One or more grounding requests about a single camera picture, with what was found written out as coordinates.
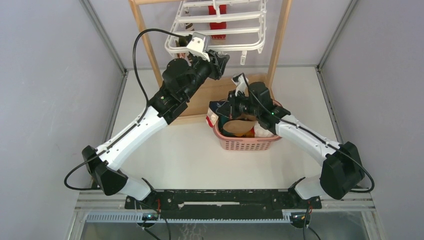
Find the tan brown sock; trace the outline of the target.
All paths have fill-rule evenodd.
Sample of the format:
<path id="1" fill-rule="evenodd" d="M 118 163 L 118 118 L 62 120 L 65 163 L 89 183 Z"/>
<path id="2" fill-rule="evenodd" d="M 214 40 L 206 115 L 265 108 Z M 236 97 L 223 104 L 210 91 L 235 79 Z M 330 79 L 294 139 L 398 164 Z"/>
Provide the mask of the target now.
<path id="1" fill-rule="evenodd" d="M 253 115 L 242 114 L 236 119 L 231 119 L 224 124 L 221 133 L 223 135 L 235 136 L 235 134 L 243 134 L 254 128 L 257 118 Z"/>

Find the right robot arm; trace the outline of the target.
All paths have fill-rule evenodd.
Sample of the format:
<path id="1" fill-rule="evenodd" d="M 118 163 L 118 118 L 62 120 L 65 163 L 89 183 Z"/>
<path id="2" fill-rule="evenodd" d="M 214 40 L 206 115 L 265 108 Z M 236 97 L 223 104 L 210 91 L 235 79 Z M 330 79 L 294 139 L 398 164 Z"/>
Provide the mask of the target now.
<path id="1" fill-rule="evenodd" d="M 303 125 L 271 99 L 264 83 L 254 82 L 246 89 L 248 94 L 230 91 L 227 100 L 215 110 L 217 115 L 228 119 L 243 114 L 254 116 L 263 129 L 291 141 L 321 166 L 319 175 L 303 177 L 292 184 L 289 203 L 293 207 L 302 208 L 310 198 L 324 194 L 341 200 L 364 179 L 366 173 L 353 143 L 332 141 Z"/>

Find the white plastic clip hanger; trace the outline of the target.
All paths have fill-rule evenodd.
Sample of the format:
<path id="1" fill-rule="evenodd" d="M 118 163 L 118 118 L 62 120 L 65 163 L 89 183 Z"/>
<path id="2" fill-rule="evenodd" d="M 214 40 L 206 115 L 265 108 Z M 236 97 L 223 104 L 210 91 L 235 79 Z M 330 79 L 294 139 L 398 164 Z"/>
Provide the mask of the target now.
<path id="1" fill-rule="evenodd" d="M 239 52 L 239 63 L 244 65 L 248 52 L 263 51 L 266 16 L 265 0 L 184 0 L 178 6 L 170 32 L 181 36 L 194 32 L 208 35 L 210 49 Z M 194 31 L 186 31 L 185 23 L 193 23 Z"/>

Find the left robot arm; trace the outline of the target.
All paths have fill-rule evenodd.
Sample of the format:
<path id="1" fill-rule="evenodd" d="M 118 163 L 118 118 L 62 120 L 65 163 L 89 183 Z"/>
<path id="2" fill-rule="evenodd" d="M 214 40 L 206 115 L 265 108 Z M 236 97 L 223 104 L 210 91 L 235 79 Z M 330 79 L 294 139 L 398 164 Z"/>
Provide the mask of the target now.
<path id="1" fill-rule="evenodd" d="M 228 54 L 208 50 L 209 60 L 192 56 L 192 64 L 183 58 L 171 60 L 162 73 L 162 86 L 147 102 L 146 108 L 117 135 L 99 145 L 86 146 L 82 156 L 88 173 L 106 196 L 125 194 L 149 209 L 157 196 L 145 180 L 124 174 L 120 168 L 148 138 L 170 125 L 187 108 L 193 95 L 207 80 L 219 80 L 230 59 Z"/>

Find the navy blue sock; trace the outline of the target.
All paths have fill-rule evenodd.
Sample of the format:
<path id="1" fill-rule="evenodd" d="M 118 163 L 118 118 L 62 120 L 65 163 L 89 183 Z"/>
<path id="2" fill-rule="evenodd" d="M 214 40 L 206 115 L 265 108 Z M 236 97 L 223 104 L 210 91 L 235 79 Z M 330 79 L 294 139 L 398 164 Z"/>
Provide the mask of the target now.
<path id="1" fill-rule="evenodd" d="M 224 127 L 224 124 L 227 123 L 230 119 L 226 117 L 220 117 L 217 115 L 216 110 L 217 108 L 223 104 L 227 103 L 227 100 L 218 100 L 218 101 L 210 101 L 206 113 L 206 123 L 212 128 L 212 127 L 218 127 L 219 130 L 222 130 Z"/>

